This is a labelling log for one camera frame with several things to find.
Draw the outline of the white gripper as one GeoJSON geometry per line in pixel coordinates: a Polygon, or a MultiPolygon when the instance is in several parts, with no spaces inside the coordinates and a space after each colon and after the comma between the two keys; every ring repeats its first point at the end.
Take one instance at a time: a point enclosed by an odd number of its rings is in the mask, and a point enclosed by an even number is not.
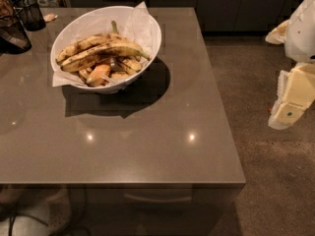
{"type": "Polygon", "coordinates": [[[278,99],[268,125],[276,130],[293,126],[315,100],[315,0],[303,0],[286,20],[272,29],[265,40],[284,44],[285,55],[297,63],[278,77],[278,99]]]}

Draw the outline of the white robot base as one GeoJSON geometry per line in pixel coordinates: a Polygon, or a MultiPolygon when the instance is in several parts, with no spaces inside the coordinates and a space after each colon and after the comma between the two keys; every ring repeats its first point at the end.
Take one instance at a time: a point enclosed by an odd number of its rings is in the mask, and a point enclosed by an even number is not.
{"type": "Polygon", "coordinates": [[[35,236],[58,236],[69,226],[72,217],[70,193],[65,186],[31,188],[23,185],[4,185],[0,189],[0,221],[8,222],[8,236],[17,236],[18,222],[22,236],[30,236],[28,222],[38,222],[44,232],[35,236]]]}

